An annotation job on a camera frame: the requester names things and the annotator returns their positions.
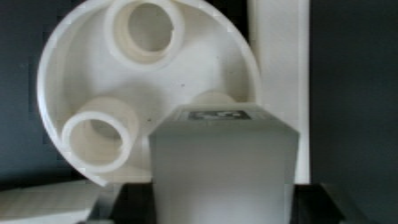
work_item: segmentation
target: white cylindrical opening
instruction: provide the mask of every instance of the white cylindrical opening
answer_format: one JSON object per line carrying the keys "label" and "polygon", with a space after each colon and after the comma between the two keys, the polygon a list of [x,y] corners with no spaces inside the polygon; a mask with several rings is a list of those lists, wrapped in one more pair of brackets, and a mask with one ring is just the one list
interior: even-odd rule
{"label": "white cylindrical opening", "polygon": [[139,120],[132,108],[113,98],[95,99],[65,125],[63,143],[72,162],[95,173],[120,169],[137,135]]}
{"label": "white cylindrical opening", "polygon": [[184,45],[185,22],[169,0],[118,0],[107,11],[105,40],[120,62],[141,71],[171,63]]}

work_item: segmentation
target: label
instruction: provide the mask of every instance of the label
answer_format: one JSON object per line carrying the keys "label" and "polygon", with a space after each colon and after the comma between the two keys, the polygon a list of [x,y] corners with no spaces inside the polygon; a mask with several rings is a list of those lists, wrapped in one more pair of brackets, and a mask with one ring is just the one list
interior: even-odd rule
{"label": "label", "polygon": [[242,110],[232,111],[193,111],[189,114],[189,120],[194,121],[216,121],[216,120],[251,120],[251,117]]}

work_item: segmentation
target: white plastic part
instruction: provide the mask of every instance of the white plastic part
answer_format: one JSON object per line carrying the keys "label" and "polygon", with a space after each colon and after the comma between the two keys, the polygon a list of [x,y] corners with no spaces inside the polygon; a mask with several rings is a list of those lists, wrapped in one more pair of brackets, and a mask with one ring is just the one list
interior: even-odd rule
{"label": "white plastic part", "polygon": [[[47,131],[73,167],[102,186],[111,182],[152,181],[148,135],[177,107],[193,103],[201,94],[219,92],[232,96],[239,103],[253,102],[258,105],[264,103],[256,59],[248,41],[228,18],[203,0],[159,2],[148,4],[162,8],[175,23],[171,39],[180,38],[177,34],[180,25],[177,25],[178,20],[173,22],[177,15],[173,16],[171,10],[166,9],[168,5],[178,9],[185,23],[184,45],[175,59],[168,59],[166,66],[157,65],[159,70],[152,66],[164,58],[150,64],[141,64],[137,60],[129,59],[130,66],[127,66],[114,54],[118,51],[121,55],[125,54],[120,47],[111,49],[113,44],[105,35],[105,30],[111,29],[107,21],[116,5],[125,3],[130,5],[130,1],[125,0],[86,1],[59,24],[41,57],[38,100]],[[137,10],[159,12],[159,8],[153,5],[148,7],[148,4],[141,5],[145,8]],[[152,18],[141,11],[132,11],[132,16],[137,21]],[[152,35],[146,38],[153,46],[164,43],[164,40],[157,42],[157,36]],[[88,164],[82,165],[82,162],[72,159],[73,153],[72,150],[65,150],[63,143],[65,125],[88,102],[100,96],[113,97],[129,104],[141,124],[129,160],[123,166],[116,170],[109,168],[105,173],[98,172],[97,168],[91,169],[93,167],[88,169]]]}
{"label": "white plastic part", "polygon": [[310,0],[249,0],[265,110],[301,133],[296,182],[310,176]]}
{"label": "white plastic part", "polygon": [[[150,10],[139,15],[137,11],[145,6]],[[146,18],[139,18],[136,29],[132,29],[130,18],[136,14],[136,18],[139,16]],[[155,27],[150,30],[153,32],[148,33],[157,36],[152,39],[159,39],[159,35],[171,33],[169,44],[161,49],[146,49],[134,39],[134,35],[139,36],[148,27]],[[185,20],[177,3],[169,0],[118,0],[105,15],[105,40],[111,54],[132,70],[148,72],[166,67],[180,53],[185,40]]]}
{"label": "white plastic part", "polygon": [[219,92],[207,92],[194,98],[193,104],[219,105],[219,104],[232,104],[235,102],[237,101],[233,97],[228,96],[228,94]]}
{"label": "white plastic part", "polygon": [[139,118],[130,106],[97,98],[66,122],[63,150],[89,172],[107,173],[125,165],[139,136]]}

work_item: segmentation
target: white surface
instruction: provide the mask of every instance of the white surface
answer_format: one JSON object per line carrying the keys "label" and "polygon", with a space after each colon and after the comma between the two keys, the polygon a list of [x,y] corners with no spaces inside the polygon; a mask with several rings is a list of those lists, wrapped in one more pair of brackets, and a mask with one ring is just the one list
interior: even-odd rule
{"label": "white surface", "polygon": [[97,98],[65,125],[61,150],[66,150],[66,159],[77,161],[89,172],[113,172],[127,164],[137,137],[134,109],[118,99]]}
{"label": "white surface", "polygon": [[47,44],[38,77],[45,127],[66,158],[61,132],[84,104],[97,97],[114,97],[125,101],[137,113],[143,141],[134,146],[127,165],[109,173],[93,173],[82,163],[68,159],[100,185],[109,182],[152,180],[146,136],[177,106],[191,103],[210,91],[232,96],[237,102],[264,102],[260,71],[251,48],[214,6],[201,0],[173,1],[185,22],[182,50],[161,70],[139,72],[127,66],[121,57],[114,57],[105,36],[109,25],[105,21],[113,15],[109,10],[113,4],[120,2],[125,0],[91,0],[68,15]]}
{"label": "white surface", "polygon": [[100,186],[79,181],[0,192],[0,223],[73,224],[86,220]]}
{"label": "white surface", "polygon": [[301,133],[297,183],[310,183],[310,1],[249,0],[265,110]]}

